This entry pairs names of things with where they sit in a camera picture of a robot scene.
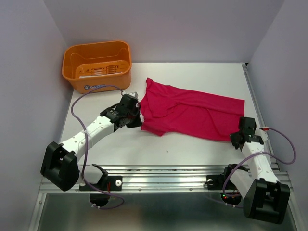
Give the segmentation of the red t-shirt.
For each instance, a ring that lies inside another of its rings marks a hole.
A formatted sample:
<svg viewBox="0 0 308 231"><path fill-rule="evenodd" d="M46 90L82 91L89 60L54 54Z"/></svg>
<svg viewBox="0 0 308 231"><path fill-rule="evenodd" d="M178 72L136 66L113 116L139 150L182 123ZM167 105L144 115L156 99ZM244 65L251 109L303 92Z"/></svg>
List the red t-shirt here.
<svg viewBox="0 0 308 231"><path fill-rule="evenodd" d="M142 130L163 136L181 133L212 141L230 141L244 116L245 101L164 85L148 78L141 100Z"/></svg>

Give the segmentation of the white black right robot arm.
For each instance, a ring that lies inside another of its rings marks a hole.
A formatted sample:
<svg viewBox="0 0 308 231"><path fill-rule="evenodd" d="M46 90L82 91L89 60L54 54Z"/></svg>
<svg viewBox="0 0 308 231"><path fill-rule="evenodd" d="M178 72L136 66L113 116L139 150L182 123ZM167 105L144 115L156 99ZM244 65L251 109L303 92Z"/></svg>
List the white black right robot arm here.
<svg viewBox="0 0 308 231"><path fill-rule="evenodd" d="M246 218L282 224L291 190L273 173L265 152L268 127L257 129L254 118L240 117L238 131L230 135L231 143L244 159L228 165L221 176L222 189L236 187L243 198Z"/></svg>

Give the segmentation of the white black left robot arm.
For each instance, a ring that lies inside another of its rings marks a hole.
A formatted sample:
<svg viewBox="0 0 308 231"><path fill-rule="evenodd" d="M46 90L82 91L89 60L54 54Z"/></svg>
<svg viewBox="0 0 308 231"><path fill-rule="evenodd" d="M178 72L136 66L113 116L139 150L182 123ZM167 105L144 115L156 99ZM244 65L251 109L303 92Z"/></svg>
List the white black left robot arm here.
<svg viewBox="0 0 308 231"><path fill-rule="evenodd" d="M84 130L60 144L51 142L45 151L41 175L64 192L86 182L101 190L108 183L107 171L96 164L80 165L79 160L86 159L89 149L118 129L141 125L138 94L124 93L119 103L102 111Z"/></svg>

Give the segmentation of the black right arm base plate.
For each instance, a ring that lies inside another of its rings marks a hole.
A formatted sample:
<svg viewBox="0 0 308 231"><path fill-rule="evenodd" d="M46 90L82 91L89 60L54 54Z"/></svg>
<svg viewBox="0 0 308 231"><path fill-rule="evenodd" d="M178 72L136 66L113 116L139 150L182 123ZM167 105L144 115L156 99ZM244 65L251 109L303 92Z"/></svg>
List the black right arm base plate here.
<svg viewBox="0 0 308 231"><path fill-rule="evenodd" d="M203 185L205 188L209 190L222 190L224 182L225 182L225 177L223 174L214 174L214 175L207 175Z"/></svg>

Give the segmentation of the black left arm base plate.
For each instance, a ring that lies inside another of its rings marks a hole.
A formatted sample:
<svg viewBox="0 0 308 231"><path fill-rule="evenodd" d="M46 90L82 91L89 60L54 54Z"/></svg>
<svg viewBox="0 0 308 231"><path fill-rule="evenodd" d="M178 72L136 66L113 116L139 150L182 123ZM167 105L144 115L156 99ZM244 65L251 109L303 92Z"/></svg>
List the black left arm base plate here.
<svg viewBox="0 0 308 231"><path fill-rule="evenodd" d="M123 177L120 175L115 176L103 176L102 180L99 180L98 183L91 183L95 188L109 192L116 191L119 192L122 190Z"/></svg>

